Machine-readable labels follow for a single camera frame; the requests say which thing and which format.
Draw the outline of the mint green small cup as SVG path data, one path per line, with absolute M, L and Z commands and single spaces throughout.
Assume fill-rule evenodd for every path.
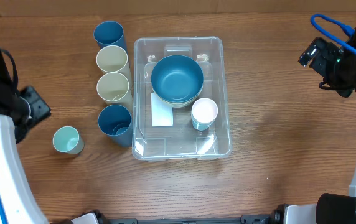
M 79 154 L 85 145 L 80 133 L 73 126 L 58 129 L 53 136 L 52 143 L 58 152 L 67 154 Z

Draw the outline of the pink small cup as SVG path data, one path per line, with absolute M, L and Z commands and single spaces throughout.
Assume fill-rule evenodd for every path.
M 198 123 L 212 123 L 218 115 L 218 106 L 210 98 L 200 98 L 192 105 L 192 117 Z

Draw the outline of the dark blue bowl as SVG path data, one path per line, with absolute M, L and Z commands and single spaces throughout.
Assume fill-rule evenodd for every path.
M 188 103 L 202 91 L 204 74 L 200 65 L 190 57 L 170 55 L 153 68 L 151 85 L 154 93 L 168 103 Z

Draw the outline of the cream bowl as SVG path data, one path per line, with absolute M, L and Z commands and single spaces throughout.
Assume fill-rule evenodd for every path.
M 196 100 L 196 98 L 193 98 L 189 101 L 185 101 L 183 103 L 171 103 L 171 102 L 168 102 L 166 100 L 161 100 L 163 103 L 167 104 L 167 105 L 170 105 L 172 106 L 173 108 L 183 108 L 183 107 L 186 107 L 186 106 L 189 106 L 190 104 L 192 104 L 194 101 Z
M 185 106 L 188 106 L 190 105 L 191 103 L 193 103 L 198 97 L 199 97 L 199 94 L 196 95 L 195 97 L 187 100 L 187 101 L 184 101 L 182 103 L 172 103 L 172 102 L 169 102 L 169 101 L 166 101 L 166 100 L 163 100 L 157 93 L 154 93 L 162 102 L 164 102 L 165 104 L 167 105 L 171 105 L 173 108 L 183 108 Z

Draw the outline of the light blue small cup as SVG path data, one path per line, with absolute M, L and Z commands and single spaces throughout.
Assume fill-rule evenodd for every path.
M 205 131 L 207 128 L 211 126 L 211 123 L 196 123 L 193 121 L 192 125 L 198 131 Z

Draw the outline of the grey small cup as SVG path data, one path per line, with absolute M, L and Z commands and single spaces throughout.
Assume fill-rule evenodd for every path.
M 194 128 L 200 129 L 200 128 L 208 128 L 213 124 L 215 121 L 216 117 L 214 116 L 195 116 L 194 114 L 192 115 L 192 124 L 194 125 Z

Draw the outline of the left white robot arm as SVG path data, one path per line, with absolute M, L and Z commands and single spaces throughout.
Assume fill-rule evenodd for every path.
M 19 144 L 51 115 L 33 86 L 18 90 L 18 75 L 7 69 L 0 48 L 0 223 L 47 223 L 29 187 L 18 151 Z

